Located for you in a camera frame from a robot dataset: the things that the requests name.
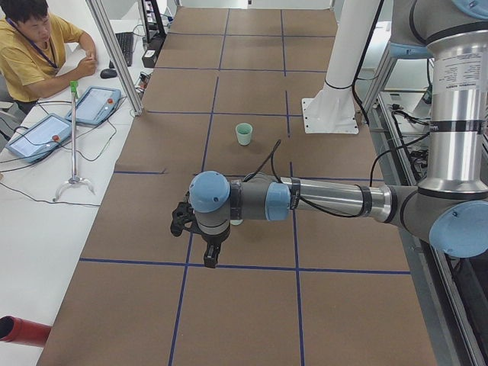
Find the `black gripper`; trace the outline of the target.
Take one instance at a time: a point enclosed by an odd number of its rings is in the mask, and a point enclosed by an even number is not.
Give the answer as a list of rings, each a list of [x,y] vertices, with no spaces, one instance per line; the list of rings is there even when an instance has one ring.
[[[201,237],[207,244],[204,253],[204,266],[206,268],[216,268],[218,264],[218,257],[220,254],[220,247],[230,235],[230,228],[226,228],[223,232],[218,234],[208,234],[201,232]]]

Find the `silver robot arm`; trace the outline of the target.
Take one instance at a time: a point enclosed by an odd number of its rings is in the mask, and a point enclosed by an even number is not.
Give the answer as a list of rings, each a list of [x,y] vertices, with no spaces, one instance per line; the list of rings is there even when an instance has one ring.
[[[417,186],[379,188],[313,182],[254,172],[228,181],[196,175],[172,214],[170,230],[202,236],[204,264],[217,265],[234,220],[284,220],[292,210],[372,217],[404,228],[437,250],[469,258],[487,249],[487,186],[480,180],[486,130],[487,3],[397,1],[392,41],[425,47],[434,60],[429,158]]]

